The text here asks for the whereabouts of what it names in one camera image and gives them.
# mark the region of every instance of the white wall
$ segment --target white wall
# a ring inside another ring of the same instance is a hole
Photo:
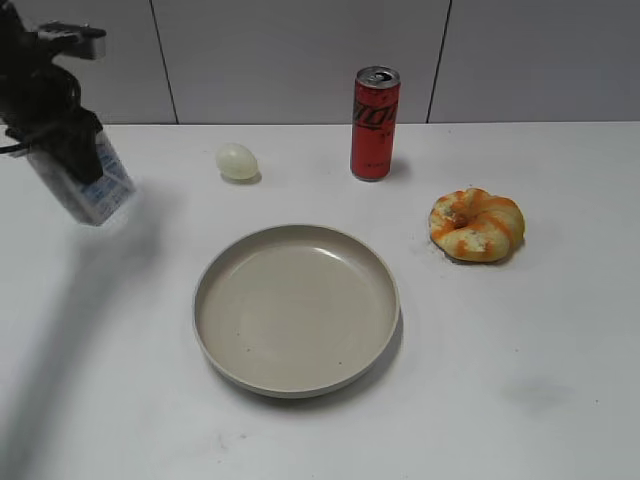
[[[14,0],[25,24],[91,23],[107,31],[107,55],[61,59],[82,85],[83,104],[110,123],[175,123],[148,0]]]
[[[448,0],[154,0],[181,123],[348,123],[364,66],[424,122]]]
[[[449,0],[14,0],[32,26],[107,30],[107,57],[64,60],[105,122],[347,123],[353,77],[402,76],[424,122]],[[639,120],[640,2],[453,0],[431,122]],[[171,85],[167,83],[167,74]]]
[[[453,0],[431,122],[640,119],[640,2]]]

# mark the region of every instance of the can label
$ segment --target can label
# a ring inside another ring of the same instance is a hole
[[[42,150],[27,154],[27,160],[63,207],[80,223],[102,225],[135,192],[109,138],[96,135],[96,152],[102,177],[90,185],[73,178],[66,169]]]
[[[368,67],[356,77],[351,171],[362,180],[380,180],[391,169],[400,76],[386,67]]]

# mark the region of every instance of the beige plate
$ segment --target beige plate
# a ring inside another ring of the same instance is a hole
[[[227,248],[204,273],[195,330],[211,363],[238,385],[282,398],[354,381],[398,323],[391,272],[336,230],[275,227]]]

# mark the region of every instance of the plate rim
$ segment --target plate rim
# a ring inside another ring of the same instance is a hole
[[[339,235],[343,235],[343,236],[355,241],[356,243],[362,245],[365,249],[367,249],[377,259],[378,262],[380,262],[380,265],[382,265],[382,267],[384,268],[384,271],[386,272],[387,276],[389,277],[389,280],[391,281],[391,285],[393,287],[393,299],[394,299],[395,306],[394,306],[394,313],[393,313],[393,321],[391,323],[391,328],[389,329],[389,334],[387,335],[387,338],[385,339],[385,341],[383,342],[381,347],[378,349],[378,351],[376,351],[376,353],[373,355],[371,360],[369,360],[363,368],[358,370],[356,373],[347,376],[346,378],[340,379],[337,382],[331,382],[331,383],[328,383],[328,384],[323,384],[323,385],[319,385],[319,386],[315,386],[315,387],[311,387],[311,388],[282,390],[282,389],[274,389],[274,388],[271,388],[271,387],[265,387],[264,385],[257,385],[257,384],[248,382],[246,380],[243,380],[242,378],[238,377],[237,375],[235,375],[234,373],[230,372],[228,369],[226,369],[225,367],[220,365],[220,363],[218,363],[215,360],[215,358],[213,358],[213,356],[211,355],[209,350],[206,348],[206,346],[204,345],[204,342],[203,342],[203,340],[202,340],[202,338],[200,336],[200,333],[198,331],[198,315],[197,315],[196,307],[197,307],[198,294],[200,293],[200,290],[202,288],[202,283],[203,283],[205,277],[207,276],[207,274],[209,273],[209,270],[211,270],[211,268],[220,259],[220,257],[222,255],[224,255],[226,252],[228,252],[231,248],[233,248],[237,244],[239,244],[242,241],[244,241],[244,240],[246,240],[246,239],[248,239],[250,237],[253,237],[255,235],[259,235],[259,234],[262,234],[262,233],[265,233],[265,232],[269,232],[269,231],[272,231],[272,230],[280,230],[280,229],[288,229],[288,228],[296,228],[296,227],[298,227],[298,228],[300,228],[300,227],[302,227],[302,228],[319,228],[319,229],[329,230],[329,231],[331,231],[333,233],[337,233]],[[211,260],[207,264],[207,266],[205,267],[203,272],[200,274],[200,277],[199,277],[198,282],[196,284],[195,291],[193,293],[192,315],[191,315],[191,317],[192,317],[191,326],[193,328],[193,333],[194,333],[194,335],[196,337],[196,341],[198,342],[198,345],[200,346],[200,350],[204,354],[205,358],[209,361],[209,363],[224,378],[232,381],[234,384],[236,384],[236,385],[238,385],[238,386],[240,386],[242,388],[245,388],[245,389],[247,389],[249,391],[252,391],[254,393],[258,393],[258,394],[265,395],[265,396],[268,396],[268,397],[275,397],[275,398],[308,398],[308,397],[315,397],[315,396],[319,396],[319,395],[324,395],[326,393],[330,393],[330,392],[338,390],[338,389],[340,389],[342,387],[345,387],[348,384],[350,384],[351,382],[354,382],[355,380],[360,378],[369,369],[371,369],[371,367],[373,367],[373,365],[376,363],[376,361],[380,358],[380,356],[384,353],[384,351],[389,346],[389,343],[393,339],[393,336],[394,336],[394,334],[396,332],[396,329],[398,328],[398,322],[399,322],[399,318],[400,318],[400,295],[399,295],[399,292],[398,292],[398,285],[396,283],[395,277],[393,276],[393,273],[391,272],[391,269],[389,268],[389,265],[387,264],[387,262],[385,262],[384,259],[373,248],[371,248],[368,244],[366,244],[362,240],[354,237],[353,235],[345,233],[342,230],[339,230],[337,228],[330,227],[330,226],[327,226],[327,225],[312,224],[312,223],[285,223],[285,224],[274,225],[272,227],[267,227],[267,228],[262,228],[262,229],[259,229],[259,230],[255,230],[255,231],[253,231],[251,233],[243,235],[239,239],[233,241],[232,243],[227,245],[225,248],[220,250],[218,252],[218,254],[213,258],[213,260]]]

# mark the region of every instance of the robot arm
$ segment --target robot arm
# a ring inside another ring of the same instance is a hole
[[[84,184],[102,176],[95,152],[102,125],[81,107],[78,80],[52,60],[100,58],[105,36],[101,29],[58,22],[28,31],[14,5],[0,0],[0,117],[6,134],[19,142],[0,153],[37,147]]]

